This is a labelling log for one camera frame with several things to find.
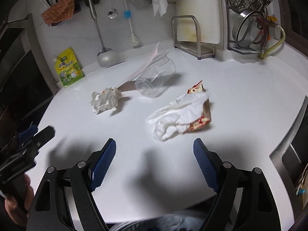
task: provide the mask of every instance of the metal spoon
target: metal spoon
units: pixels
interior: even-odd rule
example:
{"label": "metal spoon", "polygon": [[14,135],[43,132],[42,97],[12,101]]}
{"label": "metal spoon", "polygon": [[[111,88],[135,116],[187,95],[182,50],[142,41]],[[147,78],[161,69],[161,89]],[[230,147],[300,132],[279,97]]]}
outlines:
{"label": "metal spoon", "polygon": [[96,15],[94,5],[92,3],[92,0],[88,0],[88,1],[90,5],[91,16],[92,16],[92,19],[94,20],[96,30],[100,38],[100,43],[102,44],[102,50],[97,54],[98,64],[104,68],[113,66],[119,62],[118,54],[113,49],[105,47],[102,35],[100,33],[100,28],[98,27],[97,15]]}
{"label": "metal spoon", "polygon": [[118,16],[119,12],[115,8],[113,8],[112,1],[111,0],[109,0],[109,1],[110,1],[111,9],[108,12],[108,17],[110,19],[114,19]]}

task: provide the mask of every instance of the cutting board holder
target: cutting board holder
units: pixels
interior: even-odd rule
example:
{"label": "cutting board holder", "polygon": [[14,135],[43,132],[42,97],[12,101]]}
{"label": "cutting board holder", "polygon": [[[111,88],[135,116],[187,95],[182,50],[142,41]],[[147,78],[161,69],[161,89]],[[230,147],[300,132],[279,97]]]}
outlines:
{"label": "cutting board holder", "polygon": [[[175,26],[175,19],[177,18],[191,18],[195,23],[196,28],[196,36],[197,41],[178,41],[177,40],[177,27]],[[200,26],[198,20],[195,16],[187,15],[187,16],[174,16],[171,18],[171,26],[172,26],[172,33],[173,33],[173,42],[174,47],[178,48],[184,52],[187,52],[195,57],[198,60],[215,57],[214,54],[214,45],[201,42],[201,35],[200,35]]]}

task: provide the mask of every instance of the orange cloth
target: orange cloth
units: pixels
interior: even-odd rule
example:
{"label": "orange cloth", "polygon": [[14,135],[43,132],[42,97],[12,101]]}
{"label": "orange cloth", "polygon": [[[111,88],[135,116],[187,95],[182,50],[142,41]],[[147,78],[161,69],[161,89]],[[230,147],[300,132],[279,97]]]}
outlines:
{"label": "orange cloth", "polygon": [[42,13],[45,23],[50,26],[52,23],[57,23],[71,19],[75,9],[75,0],[60,0],[51,8]]}

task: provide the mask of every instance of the blue textured grip pad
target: blue textured grip pad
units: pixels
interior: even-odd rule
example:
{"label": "blue textured grip pad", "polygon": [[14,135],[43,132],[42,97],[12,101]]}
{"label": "blue textured grip pad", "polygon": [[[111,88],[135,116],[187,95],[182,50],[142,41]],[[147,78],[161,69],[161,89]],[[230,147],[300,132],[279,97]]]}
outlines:
{"label": "blue textured grip pad", "polygon": [[116,142],[112,140],[103,155],[99,158],[95,168],[92,170],[92,177],[90,183],[90,188],[92,189],[92,191],[102,185],[102,182],[115,154]]}
{"label": "blue textured grip pad", "polygon": [[200,142],[200,139],[196,139],[194,141],[193,153],[195,155],[195,158],[197,159],[197,162],[206,180],[207,185],[212,188],[215,193],[218,193],[220,187],[218,185],[216,170],[210,162],[209,158],[207,157],[206,153],[202,149],[203,143],[201,144]]}
{"label": "blue textured grip pad", "polygon": [[18,143],[22,144],[32,138],[38,132],[38,127],[33,125],[32,127],[28,128],[26,131],[22,132],[18,137]]}

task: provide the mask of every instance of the stainless steel rack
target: stainless steel rack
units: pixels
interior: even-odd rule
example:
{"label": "stainless steel rack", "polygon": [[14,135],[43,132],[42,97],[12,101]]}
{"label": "stainless steel rack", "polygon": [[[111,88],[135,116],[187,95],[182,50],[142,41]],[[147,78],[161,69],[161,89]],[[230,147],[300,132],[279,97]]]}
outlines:
{"label": "stainless steel rack", "polygon": [[[177,40],[177,30],[176,25],[174,23],[175,19],[177,18],[191,18],[195,23],[196,28],[196,37],[197,41],[178,41]],[[198,58],[198,60],[209,58],[209,57],[215,57],[214,55],[214,45],[209,43],[201,42],[201,35],[200,35],[200,26],[198,23],[198,20],[195,16],[187,15],[187,16],[174,16],[171,18],[171,26],[172,26],[172,33],[173,33],[173,42],[174,47],[178,48],[184,52],[187,52],[195,57]]]}
{"label": "stainless steel rack", "polygon": [[230,51],[234,51],[238,54],[241,55],[258,55],[259,51],[254,50],[250,47],[246,47],[246,48],[240,48],[236,45],[235,41],[230,40],[230,16],[229,16],[229,12],[232,11],[232,9],[230,8],[228,1],[225,0],[226,2],[226,9],[227,9],[227,26],[228,26],[228,45],[227,45],[227,49]]}

